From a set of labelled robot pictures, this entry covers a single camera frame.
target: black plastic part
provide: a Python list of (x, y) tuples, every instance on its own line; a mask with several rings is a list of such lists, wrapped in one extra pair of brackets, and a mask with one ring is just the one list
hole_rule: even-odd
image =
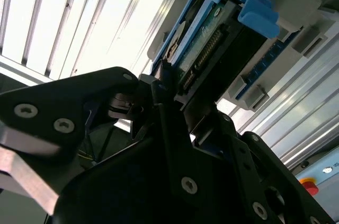
[[(138, 80), (130, 71), (114, 67), (2, 94), (0, 120), (6, 126), (24, 131), (32, 137), (25, 140), (20, 137), (10, 140), (2, 138), (0, 144), (49, 160), (70, 160), (85, 138), (85, 123), (90, 114), (88, 110), (84, 110), (85, 103), (97, 103), (100, 122), (105, 119), (107, 122), (109, 119), (107, 115), (103, 115), (101, 108), (105, 107), (103, 110), (107, 113), (109, 98), (116, 93), (132, 94), (137, 86)], [(36, 106), (38, 114), (29, 119), (15, 115), (14, 108), (21, 103)], [(73, 121), (74, 131), (56, 131), (53, 124), (59, 118)]]
[(310, 218), (314, 217), (319, 223), (335, 224), (258, 135), (245, 132), (240, 139), (249, 146), (252, 155), (260, 160), (261, 167), (266, 169), (261, 186), (266, 189), (273, 187), (281, 194), (285, 223), (312, 223)]

